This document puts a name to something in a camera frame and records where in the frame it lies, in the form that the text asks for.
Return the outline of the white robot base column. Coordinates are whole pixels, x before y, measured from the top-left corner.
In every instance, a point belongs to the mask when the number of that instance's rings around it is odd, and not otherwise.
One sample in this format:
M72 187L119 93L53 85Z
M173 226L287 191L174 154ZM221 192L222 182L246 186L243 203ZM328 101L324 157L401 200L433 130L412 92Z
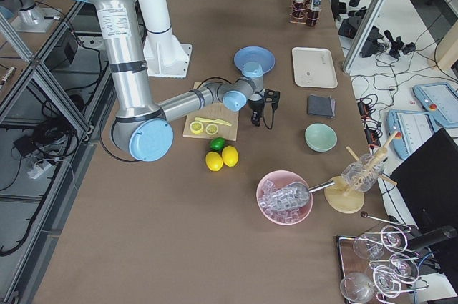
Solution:
M187 76L192 46L173 34L167 0L138 0L147 30L143 54L151 77Z

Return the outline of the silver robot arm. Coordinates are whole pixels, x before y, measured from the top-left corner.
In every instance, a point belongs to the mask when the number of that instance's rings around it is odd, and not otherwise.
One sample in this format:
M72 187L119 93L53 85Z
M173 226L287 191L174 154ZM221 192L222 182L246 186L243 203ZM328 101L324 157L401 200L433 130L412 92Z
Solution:
M161 103L153 101L149 78L175 76L189 53L172 32L166 0L77 0L91 3L109 60L120 105L112 125L112 141L139 161L163 157L173 141L171 122L222 102L237 112L262 93L263 70L248 62L239 79L205 82L198 89Z

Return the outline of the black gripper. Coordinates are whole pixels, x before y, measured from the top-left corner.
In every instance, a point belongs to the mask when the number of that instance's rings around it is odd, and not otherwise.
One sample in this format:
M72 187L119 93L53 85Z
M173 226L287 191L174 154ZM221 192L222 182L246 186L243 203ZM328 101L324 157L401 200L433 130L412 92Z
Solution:
M248 106L252 110L251 123L253 126L260 126L260 119L263 117L263 96L261 94L254 94L248 100Z

